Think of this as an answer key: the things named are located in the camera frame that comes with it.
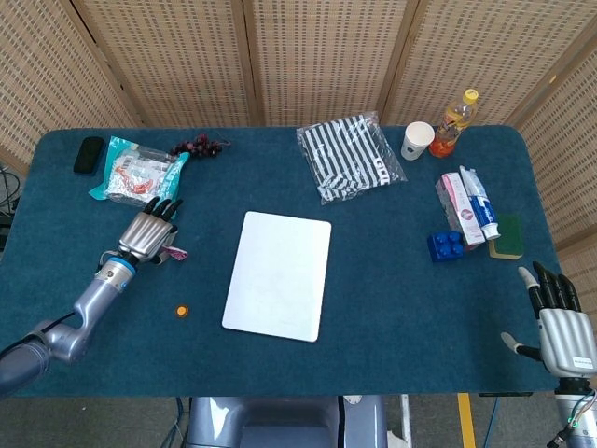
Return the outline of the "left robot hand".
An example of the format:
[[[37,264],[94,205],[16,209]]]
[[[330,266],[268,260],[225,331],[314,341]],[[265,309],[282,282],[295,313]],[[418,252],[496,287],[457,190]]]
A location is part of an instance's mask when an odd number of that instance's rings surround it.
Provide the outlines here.
[[[181,199],[152,198],[139,212],[118,240],[118,255],[132,266],[139,263],[162,264],[169,254],[169,246],[178,228],[171,222]]]

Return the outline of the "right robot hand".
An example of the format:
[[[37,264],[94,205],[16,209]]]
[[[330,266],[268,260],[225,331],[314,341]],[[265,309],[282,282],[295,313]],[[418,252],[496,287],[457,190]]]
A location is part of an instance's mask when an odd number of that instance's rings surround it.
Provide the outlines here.
[[[590,379],[596,375],[596,342],[589,316],[582,311],[576,288],[563,274],[535,261],[533,270],[520,266],[518,274],[530,299],[539,336],[535,348],[508,332],[500,337],[519,356],[540,362],[556,378]]]

